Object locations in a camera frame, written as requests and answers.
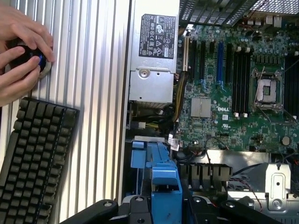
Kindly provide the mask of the person's right hand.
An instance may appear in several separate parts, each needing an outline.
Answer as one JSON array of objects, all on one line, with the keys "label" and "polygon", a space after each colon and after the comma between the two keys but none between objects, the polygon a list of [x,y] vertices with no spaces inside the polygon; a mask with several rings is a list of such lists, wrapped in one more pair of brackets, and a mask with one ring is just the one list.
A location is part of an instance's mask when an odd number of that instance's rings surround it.
[{"label": "person's right hand", "polygon": [[25,53],[22,47],[0,48],[0,106],[6,106],[23,97],[33,89],[40,75],[40,58],[32,57],[27,62],[5,72],[5,67]]}]

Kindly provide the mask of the person's left hand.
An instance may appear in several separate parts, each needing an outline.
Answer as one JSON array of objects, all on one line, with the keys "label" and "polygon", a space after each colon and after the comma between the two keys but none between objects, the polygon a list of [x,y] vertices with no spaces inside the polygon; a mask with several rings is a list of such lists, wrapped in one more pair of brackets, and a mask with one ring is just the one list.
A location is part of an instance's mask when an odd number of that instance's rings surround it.
[{"label": "person's left hand", "polygon": [[40,49],[50,62],[55,61],[53,38],[48,29],[33,21],[21,11],[0,5],[0,41],[21,39],[29,48]]}]

